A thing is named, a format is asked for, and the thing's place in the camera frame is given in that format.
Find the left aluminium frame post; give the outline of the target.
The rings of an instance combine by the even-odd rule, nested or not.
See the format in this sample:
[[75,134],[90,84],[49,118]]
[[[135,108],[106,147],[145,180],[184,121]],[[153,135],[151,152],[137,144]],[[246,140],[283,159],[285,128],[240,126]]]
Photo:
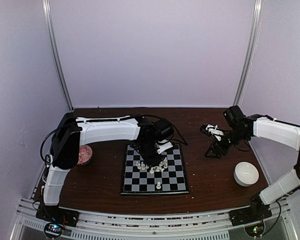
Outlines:
[[67,108],[69,111],[72,112],[74,110],[74,107],[71,101],[69,90],[67,88],[64,72],[62,69],[61,58],[58,51],[57,40],[56,40],[54,24],[53,24],[53,17],[51,12],[51,1],[43,0],[42,6],[43,6],[43,14],[45,17],[45,22],[47,26],[47,31],[48,31],[48,36],[49,36],[49,41],[50,41],[50,46],[52,50],[53,61],[54,61],[54,66],[56,69],[58,81],[60,83],[61,91],[64,96]]

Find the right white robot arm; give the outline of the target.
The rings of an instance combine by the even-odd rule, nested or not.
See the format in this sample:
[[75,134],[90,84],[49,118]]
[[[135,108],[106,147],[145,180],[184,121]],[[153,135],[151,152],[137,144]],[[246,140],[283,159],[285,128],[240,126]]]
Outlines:
[[245,115],[237,105],[227,108],[223,116],[230,127],[203,124],[200,132],[214,139],[205,157],[221,159],[230,147],[250,141],[263,168],[278,167],[278,179],[257,193],[246,210],[249,220],[258,220],[266,206],[300,189],[300,124],[278,120],[267,114]]

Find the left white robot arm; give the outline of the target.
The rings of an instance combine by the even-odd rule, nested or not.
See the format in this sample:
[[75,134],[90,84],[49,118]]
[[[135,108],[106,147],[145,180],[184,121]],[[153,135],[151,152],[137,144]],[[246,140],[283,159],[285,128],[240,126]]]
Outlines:
[[129,141],[150,167],[163,159],[162,153],[173,147],[168,140],[174,134],[173,124],[157,117],[151,121],[149,115],[127,115],[108,118],[75,117],[66,113],[58,127],[48,134],[51,146],[41,159],[48,168],[43,187],[42,213],[51,222],[62,218],[56,207],[68,172],[79,162],[81,146],[98,142]]

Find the right aluminium frame post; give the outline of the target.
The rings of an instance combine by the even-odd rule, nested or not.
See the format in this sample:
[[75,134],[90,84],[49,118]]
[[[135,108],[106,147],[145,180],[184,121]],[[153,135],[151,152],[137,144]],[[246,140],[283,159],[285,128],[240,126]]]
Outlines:
[[233,105],[240,106],[243,103],[244,95],[251,74],[253,56],[257,48],[260,25],[262,20],[263,5],[264,5],[263,0],[254,1],[254,9],[253,9],[252,22],[250,26],[250,34],[249,34],[246,54],[245,54],[243,67],[239,78],[237,91],[234,97]]

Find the fallen white chess piece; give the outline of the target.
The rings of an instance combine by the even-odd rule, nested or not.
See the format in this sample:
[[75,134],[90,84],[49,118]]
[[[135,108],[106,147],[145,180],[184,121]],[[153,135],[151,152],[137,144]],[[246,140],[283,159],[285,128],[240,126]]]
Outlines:
[[155,167],[155,171],[156,172],[163,172],[165,169],[164,168],[162,168],[162,167],[159,167],[159,166],[156,166]]

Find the white bowl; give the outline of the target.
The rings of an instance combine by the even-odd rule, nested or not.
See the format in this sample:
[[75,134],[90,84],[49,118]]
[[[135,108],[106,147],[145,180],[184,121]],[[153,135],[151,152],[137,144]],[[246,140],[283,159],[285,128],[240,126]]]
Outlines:
[[250,187],[259,180],[257,168],[249,162],[239,162],[234,169],[234,180],[242,187]]

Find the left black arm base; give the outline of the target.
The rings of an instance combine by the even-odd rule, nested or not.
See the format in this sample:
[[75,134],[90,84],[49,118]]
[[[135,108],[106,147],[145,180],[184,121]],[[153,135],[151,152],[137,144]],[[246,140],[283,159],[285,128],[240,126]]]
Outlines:
[[77,226],[79,215],[80,213],[75,210],[40,203],[35,217],[47,222],[43,227],[43,233],[49,239],[55,240],[64,233],[66,227]]

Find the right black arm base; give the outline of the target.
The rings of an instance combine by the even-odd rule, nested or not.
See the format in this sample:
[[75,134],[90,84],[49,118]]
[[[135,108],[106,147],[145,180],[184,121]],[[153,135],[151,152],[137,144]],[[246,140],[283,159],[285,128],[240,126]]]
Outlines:
[[252,199],[250,206],[231,210],[229,217],[233,227],[245,225],[245,233],[249,237],[261,237],[265,232],[266,218],[272,216],[269,205],[264,205],[261,200]]

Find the aluminium frame post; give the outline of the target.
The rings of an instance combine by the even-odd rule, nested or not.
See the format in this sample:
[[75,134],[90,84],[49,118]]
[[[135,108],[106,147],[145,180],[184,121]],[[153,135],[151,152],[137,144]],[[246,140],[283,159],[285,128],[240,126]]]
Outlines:
[[67,108],[69,111],[72,112],[74,110],[74,107],[71,101],[69,90],[67,88],[64,72],[62,69],[61,58],[58,51],[57,40],[56,40],[54,24],[53,24],[53,17],[51,12],[51,1],[43,0],[42,6],[43,6],[43,14],[45,17],[45,22],[47,26],[47,31],[48,31],[48,36],[49,36],[49,41],[50,41],[50,46],[52,50],[53,61],[54,61],[54,66],[56,69],[58,81],[60,83],[61,91],[64,96]]
[[257,48],[260,25],[262,20],[263,5],[264,5],[263,0],[254,1],[254,9],[253,9],[252,22],[250,26],[250,34],[249,34],[246,54],[245,54],[243,67],[239,78],[237,91],[234,97],[233,105],[240,106],[243,103],[244,95],[251,74],[253,56]]

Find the black grey chessboard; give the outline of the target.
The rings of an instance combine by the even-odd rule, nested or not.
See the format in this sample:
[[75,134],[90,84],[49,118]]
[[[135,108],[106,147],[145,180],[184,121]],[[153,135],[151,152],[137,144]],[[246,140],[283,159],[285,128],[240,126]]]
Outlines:
[[150,167],[130,145],[126,146],[121,178],[122,196],[188,194],[182,147],[176,143],[162,153],[163,161]]

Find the red patterned bowl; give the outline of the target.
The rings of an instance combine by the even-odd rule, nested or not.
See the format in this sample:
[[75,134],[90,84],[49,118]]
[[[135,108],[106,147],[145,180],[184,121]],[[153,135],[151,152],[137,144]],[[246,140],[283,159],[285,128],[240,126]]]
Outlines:
[[86,166],[90,163],[93,155],[93,150],[88,145],[82,145],[79,147],[78,163],[80,167]]

